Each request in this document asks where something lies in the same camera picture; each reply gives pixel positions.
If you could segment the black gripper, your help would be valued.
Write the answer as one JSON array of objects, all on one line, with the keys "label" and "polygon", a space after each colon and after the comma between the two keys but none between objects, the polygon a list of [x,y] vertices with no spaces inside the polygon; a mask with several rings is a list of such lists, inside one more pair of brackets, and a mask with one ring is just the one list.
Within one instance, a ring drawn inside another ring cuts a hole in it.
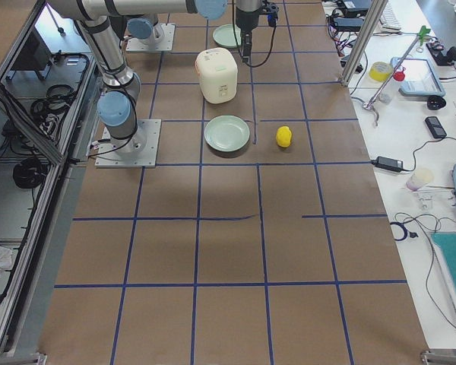
[{"label": "black gripper", "polygon": [[258,26],[262,12],[262,0],[236,0],[235,22],[242,31],[239,36],[239,54],[244,63],[249,63],[252,54],[251,32]]}]

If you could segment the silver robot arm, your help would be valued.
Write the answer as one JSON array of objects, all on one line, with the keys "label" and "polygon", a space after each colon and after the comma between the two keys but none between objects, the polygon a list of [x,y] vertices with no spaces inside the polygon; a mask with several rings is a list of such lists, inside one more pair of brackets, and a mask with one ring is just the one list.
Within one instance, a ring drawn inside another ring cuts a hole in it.
[{"label": "silver robot arm", "polygon": [[165,37],[157,13],[129,15],[127,29],[131,36],[150,48],[157,46]]},{"label": "silver robot arm", "polygon": [[139,151],[145,141],[139,132],[136,102],[140,78],[128,66],[120,38],[112,28],[112,17],[150,20],[158,14],[199,14],[207,20],[220,18],[227,1],[51,1],[61,16],[79,23],[86,44],[99,63],[105,96],[98,102],[98,114],[106,126],[114,151]]}]

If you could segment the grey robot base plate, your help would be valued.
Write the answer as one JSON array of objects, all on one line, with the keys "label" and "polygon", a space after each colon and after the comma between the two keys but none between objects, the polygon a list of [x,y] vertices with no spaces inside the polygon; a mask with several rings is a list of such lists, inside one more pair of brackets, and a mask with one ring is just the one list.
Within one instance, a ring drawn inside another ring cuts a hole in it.
[{"label": "grey robot base plate", "polygon": [[157,150],[160,140],[160,119],[139,119],[138,129],[131,140],[124,141],[110,138],[106,127],[102,138],[108,139],[101,143],[95,154],[95,166],[98,168],[154,168],[157,162]]}]

